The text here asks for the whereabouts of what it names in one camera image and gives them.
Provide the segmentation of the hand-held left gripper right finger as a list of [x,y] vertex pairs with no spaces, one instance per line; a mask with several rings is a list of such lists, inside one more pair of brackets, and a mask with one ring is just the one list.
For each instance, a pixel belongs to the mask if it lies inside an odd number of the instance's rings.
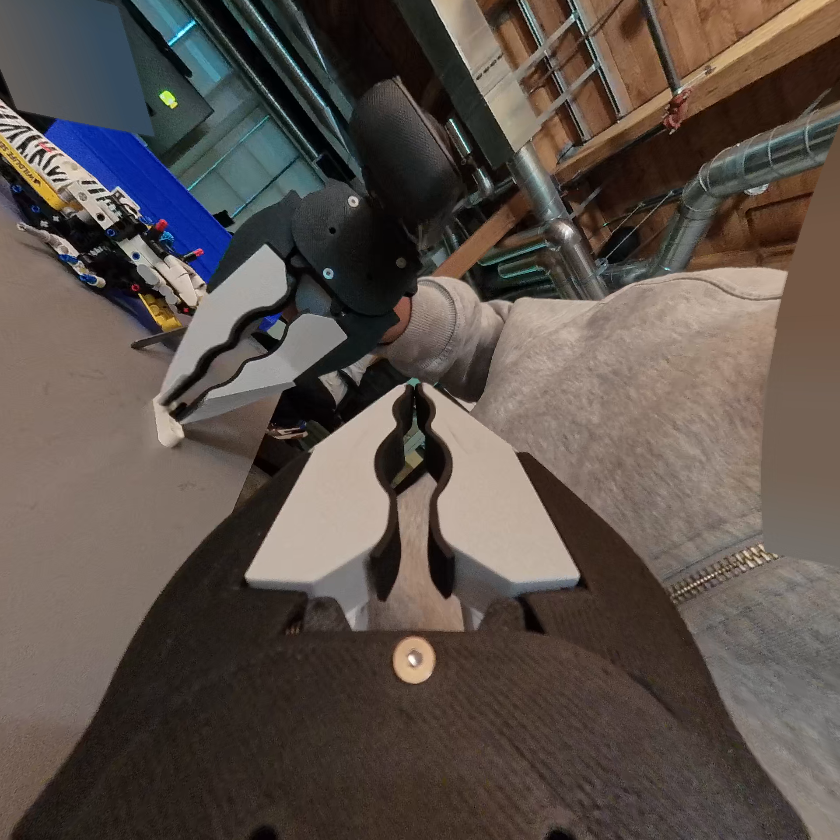
[[581,573],[520,454],[430,385],[416,387],[415,412],[435,482],[429,571],[437,591],[458,601],[465,630],[496,601],[577,586]]

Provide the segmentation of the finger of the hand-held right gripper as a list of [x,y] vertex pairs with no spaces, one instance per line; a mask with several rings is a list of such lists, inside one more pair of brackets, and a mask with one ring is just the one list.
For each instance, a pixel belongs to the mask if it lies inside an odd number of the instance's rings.
[[179,424],[193,424],[278,396],[347,339],[337,320],[302,314],[287,326],[273,351],[245,360],[225,382],[208,387],[192,402],[177,404],[172,417]]
[[156,402],[172,406],[205,382],[213,363],[289,298],[287,267],[272,245],[260,246],[198,305]]

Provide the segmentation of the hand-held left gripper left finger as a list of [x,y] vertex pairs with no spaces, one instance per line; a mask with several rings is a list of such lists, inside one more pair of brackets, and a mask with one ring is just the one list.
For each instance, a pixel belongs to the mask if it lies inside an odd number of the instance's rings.
[[329,598],[366,630],[400,568],[394,479],[405,465],[414,388],[391,389],[305,458],[245,573],[250,588]]

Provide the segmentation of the small white lego piece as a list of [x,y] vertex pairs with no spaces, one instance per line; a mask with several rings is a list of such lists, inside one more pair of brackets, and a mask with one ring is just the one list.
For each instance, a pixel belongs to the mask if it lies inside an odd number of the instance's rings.
[[175,448],[185,439],[182,425],[170,414],[168,405],[158,394],[152,401],[154,424],[159,443],[165,448]]

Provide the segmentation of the person's right forearm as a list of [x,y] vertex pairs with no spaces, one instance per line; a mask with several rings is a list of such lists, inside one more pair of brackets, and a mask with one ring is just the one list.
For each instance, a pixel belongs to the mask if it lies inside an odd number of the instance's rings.
[[503,330],[526,310],[525,303],[483,302],[462,280],[422,278],[395,306],[397,323],[374,351],[409,378],[476,403]]

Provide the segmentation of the white black lego vehicle model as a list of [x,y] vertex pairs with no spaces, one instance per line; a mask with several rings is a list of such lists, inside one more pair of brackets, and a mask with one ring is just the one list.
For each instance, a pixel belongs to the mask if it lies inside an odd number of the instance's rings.
[[82,286],[152,333],[178,330],[194,314],[206,286],[189,260],[202,251],[183,259],[173,253],[163,241],[164,219],[147,224],[127,194],[90,178],[50,192],[59,207],[27,182],[10,186],[24,218],[18,229],[49,247]]

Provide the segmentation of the light wooden beam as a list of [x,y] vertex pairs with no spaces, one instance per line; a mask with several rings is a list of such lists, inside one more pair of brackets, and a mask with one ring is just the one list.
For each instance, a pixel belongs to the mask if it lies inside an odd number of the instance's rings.
[[522,192],[502,205],[478,230],[459,246],[453,255],[436,268],[432,277],[461,279],[488,251],[519,225],[532,211],[529,199]]

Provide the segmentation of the person's grey hoodie torso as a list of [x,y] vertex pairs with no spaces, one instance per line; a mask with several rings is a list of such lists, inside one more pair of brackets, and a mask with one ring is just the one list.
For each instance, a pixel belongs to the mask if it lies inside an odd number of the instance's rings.
[[[641,281],[603,301],[488,304],[476,414],[663,586],[763,542],[765,384],[786,272]],[[780,557],[680,608],[743,737],[813,838],[838,838],[838,568]]]

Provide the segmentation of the blue plastic bin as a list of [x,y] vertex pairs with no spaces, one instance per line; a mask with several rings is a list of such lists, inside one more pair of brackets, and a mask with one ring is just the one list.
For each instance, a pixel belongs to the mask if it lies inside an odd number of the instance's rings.
[[46,138],[109,190],[119,188],[151,224],[164,219],[179,254],[202,249],[193,263],[210,281],[231,234],[137,136],[84,123],[55,121]]

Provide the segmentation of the zebra striped yellow box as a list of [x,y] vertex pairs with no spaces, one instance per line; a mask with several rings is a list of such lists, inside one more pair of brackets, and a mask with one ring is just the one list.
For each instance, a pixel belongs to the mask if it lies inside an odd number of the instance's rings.
[[5,100],[1,100],[1,154],[11,172],[50,207],[80,207],[69,186],[78,183],[86,171]]

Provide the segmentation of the long wooden ceiling beam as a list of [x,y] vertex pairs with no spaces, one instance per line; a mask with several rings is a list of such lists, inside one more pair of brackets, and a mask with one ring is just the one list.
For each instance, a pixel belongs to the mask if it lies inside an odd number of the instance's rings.
[[[686,80],[684,119],[722,102],[754,82],[839,36],[838,1],[799,1],[712,57]],[[572,182],[650,132],[663,128],[672,99],[662,91],[558,164],[560,182]]]

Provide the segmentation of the silver ventilation duct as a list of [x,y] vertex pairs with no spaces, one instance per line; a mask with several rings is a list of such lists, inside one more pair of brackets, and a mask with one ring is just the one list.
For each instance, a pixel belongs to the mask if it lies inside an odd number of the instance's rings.
[[574,17],[551,35],[538,37],[530,57],[512,68],[477,2],[398,1],[395,5],[488,164],[495,169],[507,167],[528,209],[541,223],[542,248],[536,254],[542,260],[537,266],[561,294],[592,300],[606,297],[602,270],[532,142],[597,65],[563,89],[541,113],[534,111],[522,87],[534,67],[549,62],[553,47]]

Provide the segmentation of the silver round duct pipe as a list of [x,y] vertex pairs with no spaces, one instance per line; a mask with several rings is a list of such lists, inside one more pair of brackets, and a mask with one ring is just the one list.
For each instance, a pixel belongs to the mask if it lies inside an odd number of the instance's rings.
[[730,197],[822,166],[839,125],[837,101],[720,152],[683,189],[653,257],[604,268],[609,291],[685,270]]

